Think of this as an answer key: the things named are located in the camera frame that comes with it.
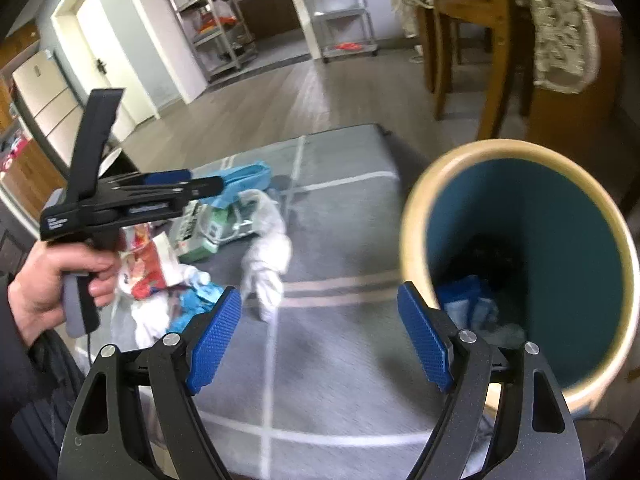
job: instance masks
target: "silver screw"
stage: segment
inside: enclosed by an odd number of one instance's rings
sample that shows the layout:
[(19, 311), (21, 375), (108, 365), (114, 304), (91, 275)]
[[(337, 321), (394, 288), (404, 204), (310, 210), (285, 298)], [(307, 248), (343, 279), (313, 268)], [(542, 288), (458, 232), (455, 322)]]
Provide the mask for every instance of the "silver screw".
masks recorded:
[(100, 350), (100, 355), (102, 357), (111, 357), (116, 353), (116, 347), (113, 345), (103, 346), (102, 350)]
[(538, 348), (538, 345), (532, 343), (531, 341), (527, 341), (526, 343), (524, 343), (524, 349), (531, 355), (537, 355), (540, 353), (540, 348)]
[(476, 340), (478, 340), (478, 336), (471, 332), (471, 330), (461, 330), (458, 337), (465, 343), (475, 343)]
[(180, 334), (171, 332), (162, 338), (165, 346), (176, 346), (180, 342)]

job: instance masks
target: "storage rack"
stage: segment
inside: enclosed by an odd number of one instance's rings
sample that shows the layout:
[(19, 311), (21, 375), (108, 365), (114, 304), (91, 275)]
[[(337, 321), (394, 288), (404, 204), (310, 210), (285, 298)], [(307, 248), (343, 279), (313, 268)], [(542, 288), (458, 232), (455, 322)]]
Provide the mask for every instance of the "storage rack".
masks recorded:
[[(376, 43), (367, 0), (351, 0), (346, 5), (339, 0), (308, 0), (308, 4), (311, 6), (314, 29), (321, 45), (322, 60), (324, 62), (328, 62), (329, 59), (334, 57), (350, 56), (351, 54), (370, 52), (375, 56), (378, 53), (378, 44)], [(352, 16), (359, 18), (363, 37), (357, 38), (356, 41), (351, 41), (351, 38), (348, 40), (340, 38), (338, 40), (334, 31), (335, 20)], [(357, 50), (339, 48), (338, 46), (344, 41), (356, 43), (360, 48)]]
[[(214, 2), (217, 0), (169, 0), (191, 51), (207, 80), (226, 70), (239, 69), (257, 55), (254, 38), (248, 30), (236, 0), (222, 0), (234, 14), (236, 24), (229, 30), (221, 22)], [(185, 18), (188, 12), (207, 7), (215, 26), (211, 30), (198, 32), (192, 22)], [(212, 59), (221, 60), (215, 64)]]

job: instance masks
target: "white door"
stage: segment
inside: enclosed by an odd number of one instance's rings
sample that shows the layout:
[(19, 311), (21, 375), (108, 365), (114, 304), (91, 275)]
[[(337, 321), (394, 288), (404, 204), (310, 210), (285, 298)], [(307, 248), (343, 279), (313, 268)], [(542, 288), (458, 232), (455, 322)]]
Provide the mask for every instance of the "white door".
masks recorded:
[(153, 116), (155, 110), (120, 46), (100, 1), (84, 0), (76, 17), (95, 59), (100, 59), (104, 64), (108, 86), (125, 89), (122, 105), (133, 123), (140, 124)]

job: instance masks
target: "wrist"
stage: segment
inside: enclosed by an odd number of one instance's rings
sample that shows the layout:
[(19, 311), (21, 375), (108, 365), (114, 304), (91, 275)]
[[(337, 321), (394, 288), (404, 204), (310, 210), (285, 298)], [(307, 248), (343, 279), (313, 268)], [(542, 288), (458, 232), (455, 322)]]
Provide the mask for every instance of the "wrist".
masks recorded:
[(30, 348), (33, 342), (44, 332), (40, 316), (28, 308), (21, 290), (20, 281), (13, 280), (9, 284), (7, 297), (18, 333), (26, 347)]

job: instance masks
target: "black cable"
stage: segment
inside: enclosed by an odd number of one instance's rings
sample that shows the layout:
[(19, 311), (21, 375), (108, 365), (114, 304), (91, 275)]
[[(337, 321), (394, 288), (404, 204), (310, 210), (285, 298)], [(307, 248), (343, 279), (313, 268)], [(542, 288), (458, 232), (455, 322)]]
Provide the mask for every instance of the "black cable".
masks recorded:
[(586, 420), (588, 422), (608, 422), (612, 426), (615, 426), (620, 432), (621, 436), (625, 436), (625, 428), (623, 428), (618, 422), (613, 420), (612, 418), (608, 418), (606, 416), (585, 416), (584, 418), (577, 418), (574, 422), (580, 422), (582, 420)]
[(86, 358), (89, 361), (89, 368), (94, 364), (91, 361), (91, 334), (86, 335)]

